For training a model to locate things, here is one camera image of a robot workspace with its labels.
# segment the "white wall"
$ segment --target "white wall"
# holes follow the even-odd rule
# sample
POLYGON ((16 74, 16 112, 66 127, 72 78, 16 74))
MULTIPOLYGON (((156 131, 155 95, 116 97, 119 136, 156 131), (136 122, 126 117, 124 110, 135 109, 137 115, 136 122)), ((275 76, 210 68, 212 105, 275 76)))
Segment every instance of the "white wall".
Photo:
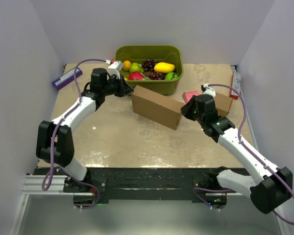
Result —
POLYGON ((172 44, 184 63, 237 64, 274 0, 31 0, 61 61, 172 44))
POLYGON ((27 172, 37 158, 40 121, 50 118, 62 72, 32 4, 0 0, 0 235, 7 234, 27 172))
MULTIPOLYGON (((294 0, 275 1, 239 70, 260 151, 294 174, 294 0)), ((294 201, 283 209, 294 221, 294 201)))

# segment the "beige tabletop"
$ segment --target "beige tabletop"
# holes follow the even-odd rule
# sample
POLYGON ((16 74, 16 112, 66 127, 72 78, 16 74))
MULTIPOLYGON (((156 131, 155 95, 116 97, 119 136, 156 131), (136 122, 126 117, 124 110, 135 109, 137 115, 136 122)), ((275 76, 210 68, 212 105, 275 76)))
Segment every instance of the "beige tabletop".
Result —
MULTIPOLYGON (((65 72, 76 64, 67 64, 65 72)), ((106 64, 82 64, 81 87, 90 81, 93 68, 106 64)), ((223 64, 184 64, 184 75, 170 97, 183 102, 183 92, 200 90, 204 83, 230 85, 232 71, 223 64)), ((215 87, 228 95, 227 88, 215 87)), ((76 100, 72 82, 59 91, 52 119, 60 116, 76 100)), ((239 100, 234 100, 227 116, 237 127, 243 118, 239 100)), ((251 142, 247 123, 243 136, 251 142)), ((176 131, 133 112, 131 97, 108 96, 102 106, 88 116, 73 133, 75 157, 86 167, 242 167, 223 147, 207 137, 200 125, 182 117, 176 131)), ((48 166, 40 161, 38 166, 48 166)))

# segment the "green basket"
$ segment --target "green basket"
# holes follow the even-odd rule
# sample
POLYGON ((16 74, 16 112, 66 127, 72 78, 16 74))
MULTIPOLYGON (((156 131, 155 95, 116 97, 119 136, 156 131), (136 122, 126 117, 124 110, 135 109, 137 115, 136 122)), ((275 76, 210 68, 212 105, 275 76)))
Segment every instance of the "green basket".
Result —
MULTIPOLYGON (((144 80, 144 81, 129 81, 129 86, 137 85, 145 87, 154 92, 171 95, 176 91, 177 85, 183 76, 183 64, 181 52, 179 49, 169 45, 132 45, 119 48, 115 55, 115 60, 124 62, 129 60, 131 63, 136 62, 142 64, 146 59, 157 60, 158 62, 172 63, 175 65, 175 72, 178 78, 175 80, 144 80)), ((129 72, 121 70, 124 77, 129 77, 129 72)))

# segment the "gray floor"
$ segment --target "gray floor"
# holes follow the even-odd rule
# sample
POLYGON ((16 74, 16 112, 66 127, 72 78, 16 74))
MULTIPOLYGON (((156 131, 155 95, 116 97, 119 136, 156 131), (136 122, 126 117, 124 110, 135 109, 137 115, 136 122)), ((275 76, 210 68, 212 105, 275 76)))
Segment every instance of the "gray floor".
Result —
POLYGON ((90 210, 72 196, 31 196, 21 235, 279 235, 277 219, 248 198, 228 195, 220 212, 190 201, 110 201, 90 210))

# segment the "pink box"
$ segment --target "pink box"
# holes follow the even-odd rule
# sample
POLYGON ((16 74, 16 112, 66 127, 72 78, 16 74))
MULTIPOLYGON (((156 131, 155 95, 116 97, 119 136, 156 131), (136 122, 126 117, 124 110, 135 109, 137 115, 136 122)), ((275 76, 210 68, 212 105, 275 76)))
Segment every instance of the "pink box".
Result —
POLYGON ((188 103, 188 101, 190 101, 190 99, 193 97, 193 95, 199 95, 198 91, 194 91, 194 92, 184 92, 182 97, 184 99, 185 104, 188 103))

